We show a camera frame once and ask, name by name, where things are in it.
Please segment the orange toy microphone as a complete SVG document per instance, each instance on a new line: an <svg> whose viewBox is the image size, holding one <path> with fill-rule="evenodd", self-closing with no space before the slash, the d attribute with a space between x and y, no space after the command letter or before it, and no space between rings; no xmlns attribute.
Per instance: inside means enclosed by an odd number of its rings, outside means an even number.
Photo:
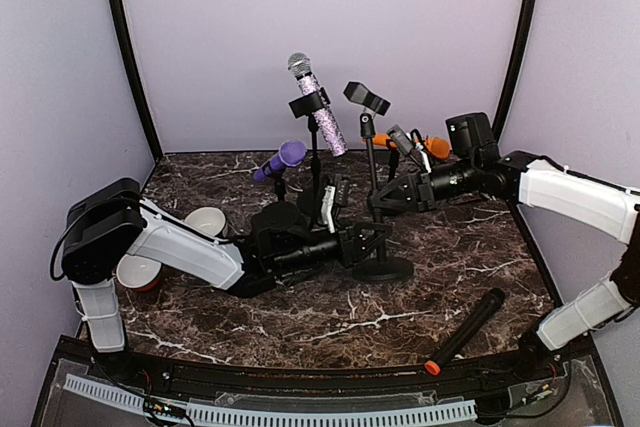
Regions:
<svg viewBox="0 0 640 427"><path fill-rule="evenodd" d="M451 155L451 146L445 139L439 137L426 137L422 138L420 142L424 145L427 153L431 154L437 160L447 160ZM395 142L388 134L377 133L373 137L372 143L375 146L384 147L387 150L394 151L397 156L401 155Z"/></svg>

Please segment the black stand ring clip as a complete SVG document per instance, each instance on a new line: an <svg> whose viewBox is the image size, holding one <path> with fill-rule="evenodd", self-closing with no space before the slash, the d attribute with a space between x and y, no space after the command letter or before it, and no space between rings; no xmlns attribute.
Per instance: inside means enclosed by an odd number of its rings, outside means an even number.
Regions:
<svg viewBox="0 0 640 427"><path fill-rule="evenodd" d="M284 174L287 169L290 169L289 165L276 165L269 161L265 168L265 175L267 178L273 181L274 193L279 202L284 202L287 195L287 186L284 179Z"/></svg>

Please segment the purple toy microphone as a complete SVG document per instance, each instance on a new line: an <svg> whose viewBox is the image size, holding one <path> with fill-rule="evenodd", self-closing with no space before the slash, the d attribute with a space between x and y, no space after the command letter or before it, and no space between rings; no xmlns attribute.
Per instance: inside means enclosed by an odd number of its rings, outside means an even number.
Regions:
<svg viewBox="0 0 640 427"><path fill-rule="evenodd" d="M264 162L253 174L256 182L263 182L286 168L298 167L305 159L307 148L299 140L284 142L279 150Z"/></svg>

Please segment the tall stand large clip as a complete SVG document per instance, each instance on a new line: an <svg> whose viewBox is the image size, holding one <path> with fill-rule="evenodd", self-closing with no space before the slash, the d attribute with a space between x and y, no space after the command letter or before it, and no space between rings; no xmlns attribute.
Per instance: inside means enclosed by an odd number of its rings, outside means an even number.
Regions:
<svg viewBox="0 0 640 427"><path fill-rule="evenodd" d="M297 205L300 210L309 217L310 225L313 226L319 220L321 202L324 194L322 164L319 154L319 135L322 133L311 114L301 115L300 117L294 115L294 117L307 118L307 129L311 136L311 186L307 187L303 193L298 196Z"/></svg>

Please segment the glitter microphone silver head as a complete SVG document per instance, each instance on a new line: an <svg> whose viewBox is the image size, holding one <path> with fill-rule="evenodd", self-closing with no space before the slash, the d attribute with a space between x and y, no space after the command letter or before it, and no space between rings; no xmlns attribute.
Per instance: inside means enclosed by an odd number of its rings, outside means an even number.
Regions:
<svg viewBox="0 0 640 427"><path fill-rule="evenodd" d="M302 94L290 103L292 112L297 117L311 114L332 155L344 155L348 150L346 141L330 109L328 95L312 72L310 58L304 53L296 52L288 58L287 69L295 78Z"/></svg>

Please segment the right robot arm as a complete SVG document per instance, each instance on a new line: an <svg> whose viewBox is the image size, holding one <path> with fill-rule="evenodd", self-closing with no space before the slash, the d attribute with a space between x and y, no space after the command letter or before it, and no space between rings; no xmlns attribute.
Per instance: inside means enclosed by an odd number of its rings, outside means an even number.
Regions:
<svg viewBox="0 0 640 427"><path fill-rule="evenodd" d="M437 202L483 193L541 208L600 230L625 245L617 268L571 302L555 308L519 339L520 377L533 372L572 340L621 321L639 307L639 193L570 170L524 151L501 155L488 117L470 113L447 120L454 163L422 165L372 191L374 208L422 213Z"/></svg>

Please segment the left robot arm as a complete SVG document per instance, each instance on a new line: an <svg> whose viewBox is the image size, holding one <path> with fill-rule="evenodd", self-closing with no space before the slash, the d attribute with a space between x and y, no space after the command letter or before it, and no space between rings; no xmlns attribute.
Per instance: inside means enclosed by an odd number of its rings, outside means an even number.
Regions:
<svg viewBox="0 0 640 427"><path fill-rule="evenodd" d="M313 230L298 207L273 202L251 218L247 235L220 238L176 218L121 178L74 204L49 261L50 278L68 280L80 304L93 353L125 357L126 328L114 271L139 257L194 276L234 297L253 298L323 261L346 268L368 260L390 237L384 223Z"/></svg>

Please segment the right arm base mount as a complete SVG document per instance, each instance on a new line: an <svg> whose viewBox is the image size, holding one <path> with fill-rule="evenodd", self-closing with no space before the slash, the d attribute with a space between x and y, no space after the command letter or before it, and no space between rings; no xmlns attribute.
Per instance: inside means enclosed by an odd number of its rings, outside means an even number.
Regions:
<svg viewBox="0 0 640 427"><path fill-rule="evenodd" d="M517 353L513 374L522 380L533 379L543 371L553 373L559 356L558 350L549 348L533 328L520 336Z"/></svg>

